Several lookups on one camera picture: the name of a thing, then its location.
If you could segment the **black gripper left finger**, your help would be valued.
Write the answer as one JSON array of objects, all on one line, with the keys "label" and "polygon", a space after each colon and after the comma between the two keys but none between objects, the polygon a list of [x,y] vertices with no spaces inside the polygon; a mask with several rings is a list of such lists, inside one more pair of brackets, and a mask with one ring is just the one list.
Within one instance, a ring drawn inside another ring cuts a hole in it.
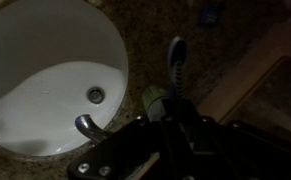
[{"label": "black gripper left finger", "polygon": [[172,180],[197,180],[190,146],[191,102],[163,100],[165,115],[160,122],[164,141],[161,157]]}]

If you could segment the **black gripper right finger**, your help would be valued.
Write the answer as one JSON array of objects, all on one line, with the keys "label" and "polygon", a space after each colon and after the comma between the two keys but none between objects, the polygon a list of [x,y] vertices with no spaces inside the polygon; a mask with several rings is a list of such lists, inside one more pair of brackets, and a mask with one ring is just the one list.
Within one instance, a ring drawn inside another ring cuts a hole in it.
[{"label": "black gripper right finger", "polygon": [[198,125],[203,180],[291,180],[291,142],[242,121],[203,117]]}]

